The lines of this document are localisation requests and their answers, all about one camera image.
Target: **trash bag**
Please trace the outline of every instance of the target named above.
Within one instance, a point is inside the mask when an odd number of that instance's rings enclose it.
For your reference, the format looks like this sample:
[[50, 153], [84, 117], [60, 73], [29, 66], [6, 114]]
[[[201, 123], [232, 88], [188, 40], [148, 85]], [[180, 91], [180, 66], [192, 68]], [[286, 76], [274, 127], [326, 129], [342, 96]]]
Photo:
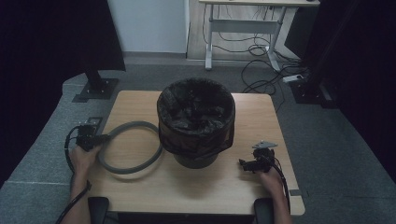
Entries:
[[157, 113], [163, 148], [183, 160], [215, 159], [233, 145], [235, 102], [216, 81], [188, 78], [171, 84], [157, 101]]

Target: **desk leg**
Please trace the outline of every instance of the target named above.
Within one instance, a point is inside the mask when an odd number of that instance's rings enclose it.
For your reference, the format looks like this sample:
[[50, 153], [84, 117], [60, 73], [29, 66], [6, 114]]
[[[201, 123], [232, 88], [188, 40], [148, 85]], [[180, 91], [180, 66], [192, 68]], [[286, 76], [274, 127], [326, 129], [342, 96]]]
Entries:
[[210, 5], [210, 16], [209, 16], [209, 30], [208, 39], [206, 44], [206, 57], [205, 57], [205, 69], [212, 69], [212, 21], [213, 21], [213, 6]]
[[276, 61], [276, 56], [274, 54], [274, 48], [275, 48], [275, 44], [276, 44], [277, 38], [280, 33], [280, 28], [282, 27], [282, 24], [283, 24], [283, 18], [285, 18], [285, 14], [286, 14], [286, 7], [282, 7], [279, 19], [277, 20], [276, 30], [274, 32], [274, 38], [271, 40], [270, 47], [266, 47], [267, 55], [268, 55], [268, 58], [270, 59], [271, 65], [278, 72], [280, 71], [280, 68]]

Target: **white desk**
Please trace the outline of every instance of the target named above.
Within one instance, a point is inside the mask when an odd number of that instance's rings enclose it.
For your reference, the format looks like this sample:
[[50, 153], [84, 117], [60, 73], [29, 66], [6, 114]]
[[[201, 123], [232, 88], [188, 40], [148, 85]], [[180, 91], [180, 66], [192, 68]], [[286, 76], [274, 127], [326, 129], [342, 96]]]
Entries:
[[[208, 40], [206, 45], [205, 69], [212, 69], [212, 32], [269, 34], [274, 35], [270, 45], [266, 47], [268, 58], [276, 71], [280, 71], [274, 55], [274, 48], [282, 27], [287, 7], [317, 7], [318, 0], [199, 0], [200, 3], [210, 5]], [[282, 7], [277, 21], [240, 21], [240, 20], [215, 20], [213, 18], [214, 5], [240, 5], [240, 6], [272, 6]]]

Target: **gray cable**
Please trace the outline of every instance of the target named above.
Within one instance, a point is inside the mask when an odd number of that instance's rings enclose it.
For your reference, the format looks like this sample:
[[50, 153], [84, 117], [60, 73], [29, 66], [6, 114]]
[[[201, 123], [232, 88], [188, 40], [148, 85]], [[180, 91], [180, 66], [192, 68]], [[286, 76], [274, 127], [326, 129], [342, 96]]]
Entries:
[[[120, 125], [119, 127], [115, 128], [113, 131], [108, 133], [108, 135], [110, 136], [110, 138], [112, 140], [118, 134], [120, 134], [130, 128], [134, 128], [134, 127], [146, 127], [146, 128], [150, 128], [154, 132], [158, 133], [157, 126], [153, 125], [152, 123], [149, 123], [146, 121], [132, 121], [132, 122], [128, 122], [128, 123], [124, 123], [124, 124]], [[137, 165], [136, 167], [121, 169], [121, 168], [116, 168], [116, 167], [110, 166], [109, 164], [107, 164], [107, 162], [105, 162], [105, 151], [106, 151], [108, 144], [109, 144], [109, 141], [104, 143], [104, 145], [102, 146], [102, 149], [100, 150], [99, 156], [98, 156], [99, 162], [109, 172], [117, 174], [117, 175], [128, 175], [128, 174], [136, 173], [143, 169], [146, 169], [148, 166], [150, 166], [152, 163], [154, 163], [161, 156], [161, 153], [163, 152], [163, 146], [160, 143], [157, 151], [148, 161], [145, 161], [144, 163]]]

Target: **chair armrest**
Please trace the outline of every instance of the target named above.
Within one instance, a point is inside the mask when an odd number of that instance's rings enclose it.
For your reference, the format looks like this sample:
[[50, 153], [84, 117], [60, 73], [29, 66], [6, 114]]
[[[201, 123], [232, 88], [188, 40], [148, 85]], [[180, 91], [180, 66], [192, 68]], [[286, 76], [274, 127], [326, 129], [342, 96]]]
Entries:
[[108, 209], [109, 201], [105, 197], [88, 198], [88, 206], [90, 207], [91, 224], [105, 223], [105, 217]]
[[271, 198], [260, 198], [254, 201], [254, 213], [256, 224], [274, 223], [274, 206]]

